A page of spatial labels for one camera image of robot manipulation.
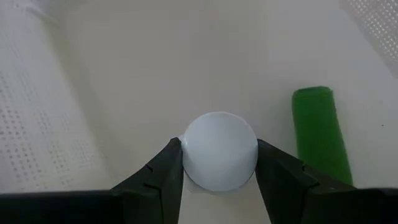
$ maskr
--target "green object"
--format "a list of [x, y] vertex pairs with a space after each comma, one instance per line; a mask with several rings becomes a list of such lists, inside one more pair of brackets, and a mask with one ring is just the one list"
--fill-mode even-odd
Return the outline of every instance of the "green object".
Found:
[[324, 86], [297, 90], [293, 94], [292, 106], [299, 158], [352, 185], [332, 90]]

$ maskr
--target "perforated white panel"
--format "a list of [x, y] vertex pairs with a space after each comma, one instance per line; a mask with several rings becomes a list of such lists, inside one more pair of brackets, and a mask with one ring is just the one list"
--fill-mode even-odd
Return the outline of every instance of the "perforated white panel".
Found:
[[0, 1], [0, 193], [112, 187], [46, 25]]
[[365, 38], [398, 77], [398, 1], [341, 0]]

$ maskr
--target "green cylinder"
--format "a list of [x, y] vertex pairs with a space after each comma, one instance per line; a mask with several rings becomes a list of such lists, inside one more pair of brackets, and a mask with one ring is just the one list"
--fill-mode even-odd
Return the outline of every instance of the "green cylinder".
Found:
[[297, 90], [292, 97], [292, 111], [299, 158], [319, 171], [352, 185], [333, 91], [324, 86]]

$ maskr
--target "white ball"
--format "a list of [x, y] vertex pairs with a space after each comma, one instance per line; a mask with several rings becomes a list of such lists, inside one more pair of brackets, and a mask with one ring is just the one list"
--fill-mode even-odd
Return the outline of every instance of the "white ball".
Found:
[[237, 189], [256, 168], [257, 138], [239, 116], [226, 112], [205, 114], [194, 120], [180, 139], [185, 172], [204, 189]]

